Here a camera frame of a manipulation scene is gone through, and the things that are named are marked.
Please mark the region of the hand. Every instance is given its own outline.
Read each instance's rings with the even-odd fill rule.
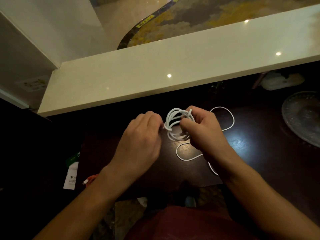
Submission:
[[[235,152],[226,140],[216,116],[212,112],[195,106],[189,106],[186,111],[190,109],[195,122],[183,118],[180,127],[189,132],[191,145],[202,151],[207,161],[211,162],[214,158],[218,164],[225,166],[228,154]]]
[[[152,111],[139,114],[124,131],[110,162],[129,184],[136,181],[158,159],[161,147],[160,115]]]

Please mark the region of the left hand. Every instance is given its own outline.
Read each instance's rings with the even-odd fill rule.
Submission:
[[[161,147],[160,115],[152,111],[139,114],[124,131],[110,166],[129,184],[136,181],[158,159]]]

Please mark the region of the marble floor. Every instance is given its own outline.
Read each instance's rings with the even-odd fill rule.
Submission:
[[[95,7],[109,47],[114,51],[120,41],[139,21],[171,0],[118,0]]]

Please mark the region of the right hand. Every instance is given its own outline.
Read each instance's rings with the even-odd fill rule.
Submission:
[[[214,159],[220,166],[225,167],[226,160],[231,157],[230,153],[233,156],[235,151],[224,136],[216,116],[195,106],[189,106],[186,111],[190,109],[195,122],[183,118],[180,127],[190,134],[191,145],[202,151],[207,161],[212,162]]]

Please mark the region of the white paper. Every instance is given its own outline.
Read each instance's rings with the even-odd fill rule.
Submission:
[[[64,181],[63,188],[66,190],[74,190],[77,179],[78,171],[78,161],[74,162],[69,166],[68,172],[66,174],[66,180]]]

